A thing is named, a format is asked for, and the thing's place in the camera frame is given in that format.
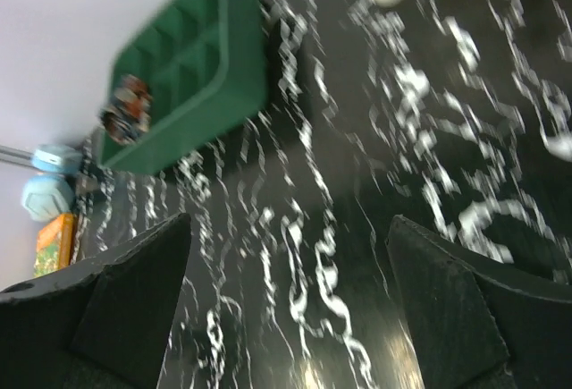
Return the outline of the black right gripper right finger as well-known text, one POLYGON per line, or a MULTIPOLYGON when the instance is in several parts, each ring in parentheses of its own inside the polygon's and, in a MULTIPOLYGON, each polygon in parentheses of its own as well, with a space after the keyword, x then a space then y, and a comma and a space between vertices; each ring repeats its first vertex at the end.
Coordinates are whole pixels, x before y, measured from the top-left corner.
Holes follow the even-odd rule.
POLYGON ((395 216, 386 242, 427 388, 569 388, 571 288, 395 216))

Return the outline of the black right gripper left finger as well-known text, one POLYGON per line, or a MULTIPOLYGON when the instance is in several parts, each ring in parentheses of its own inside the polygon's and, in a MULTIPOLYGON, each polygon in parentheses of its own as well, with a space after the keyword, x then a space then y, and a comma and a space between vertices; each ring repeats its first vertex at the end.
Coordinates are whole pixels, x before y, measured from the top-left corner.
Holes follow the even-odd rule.
POLYGON ((190 245, 190 217, 178 214, 2 290, 1 386, 156 387, 190 245))

